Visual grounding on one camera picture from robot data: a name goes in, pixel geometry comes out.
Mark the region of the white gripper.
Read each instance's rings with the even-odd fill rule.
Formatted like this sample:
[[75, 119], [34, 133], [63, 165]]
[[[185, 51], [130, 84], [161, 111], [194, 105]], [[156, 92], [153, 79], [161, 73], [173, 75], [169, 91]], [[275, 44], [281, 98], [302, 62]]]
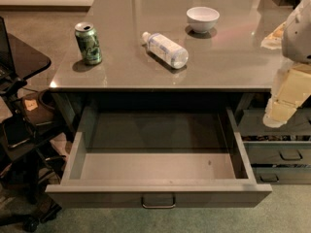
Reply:
[[301, 0], [288, 16], [266, 36], [260, 46], [278, 50], [295, 63], [276, 73], [265, 115], [273, 120], [287, 121], [311, 96], [311, 0]]

